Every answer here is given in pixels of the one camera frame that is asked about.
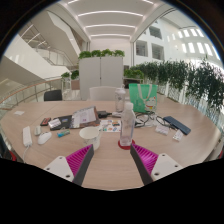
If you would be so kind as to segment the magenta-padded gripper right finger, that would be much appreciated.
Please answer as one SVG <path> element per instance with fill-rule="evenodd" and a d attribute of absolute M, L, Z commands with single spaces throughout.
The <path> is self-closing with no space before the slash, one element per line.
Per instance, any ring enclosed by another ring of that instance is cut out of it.
<path fill-rule="evenodd" d="M 144 185 L 182 169 L 182 166 L 166 153 L 156 154 L 136 144 L 131 145 L 130 154 Z"/>

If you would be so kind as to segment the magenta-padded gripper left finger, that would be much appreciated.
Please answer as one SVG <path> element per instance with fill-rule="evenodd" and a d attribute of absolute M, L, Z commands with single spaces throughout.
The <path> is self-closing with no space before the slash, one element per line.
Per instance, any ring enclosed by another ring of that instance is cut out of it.
<path fill-rule="evenodd" d="M 93 155 L 93 145 L 88 145 L 67 157 L 58 156 L 45 170 L 81 186 Z"/>

